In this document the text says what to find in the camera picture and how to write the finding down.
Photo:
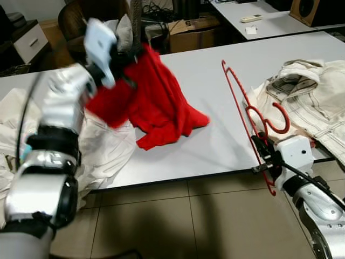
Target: tile floor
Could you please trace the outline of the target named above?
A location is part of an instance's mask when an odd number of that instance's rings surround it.
[[[314,172],[345,196],[335,162]],[[251,174],[164,183],[88,196],[51,252],[103,258],[136,248],[145,259],[313,259],[308,233],[284,193]]]

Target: red sweater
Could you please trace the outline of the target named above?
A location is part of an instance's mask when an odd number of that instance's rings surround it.
[[[113,128],[129,119],[134,127],[146,132],[137,144],[149,150],[176,142],[181,135],[187,137],[192,129],[204,127],[210,120],[187,103],[158,53],[148,46],[144,48],[138,62],[124,69],[124,74],[137,83],[137,89],[119,79],[110,90],[102,87],[86,108]]]

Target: wire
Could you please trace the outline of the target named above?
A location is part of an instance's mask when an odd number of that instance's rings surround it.
[[[16,171],[18,171],[19,167],[20,167],[20,140],[22,137],[22,129],[23,129],[23,125],[24,125],[24,119],[25,119],[25,115],[26,115],[26,110],[27,107],[29,106],[29,101],[32,97],[32,94],[36,88],[36,86],[38,85],[41,77],[42,77],[43,73],[42,72],[38,72],[37,76],[35,77],[34,81],[32,82],[32,85],[30,87],[30,90],[26,96],[26,100],[25,100],[25,104],[24,104],[24,109],[23,109],[23,113],[20,119],[20,125],[19,125],[19,129],[18,129],[18,137],[17,137],[17,144],[16,144]]]
[[[174,13],[174,11],[168,8],[160,8],[152,1],[149,4],[143,6],[142,13],[148,18],[158,22],[170,23],[180,20],[179,15]]]
[[[309,175],[297,170],[296,168],[288,165],[287,163],[285,163],[284,161],[281,162],[281,166],[286,167],[287,169],[293,171],[295,174],[297,174],[298,176],[302,177],[303,179],[307,180],[309,183],[315,185],[318,189],[320,189],[321,191],[323,191],[329,198],[331,198],[344,212],[345,212],[345,205],[344,203],[339,200],[339,198],[337,198],[336,196],[333,195],[333,193],[331,191],[329,191],[328,189],[326,189],[322,184],[318,183],[317,181],[315,181],[313,178],[311,178]]]

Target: white paper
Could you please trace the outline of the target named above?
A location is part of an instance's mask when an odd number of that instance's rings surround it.
[[[257,28],[256,27],[246,27],[246,33],[247,34],[257,34]]]

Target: cardboard box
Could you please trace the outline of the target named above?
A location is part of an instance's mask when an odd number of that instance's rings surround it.
[[[171,53],[226,44],[226,29],[212,15],[169,23]]]

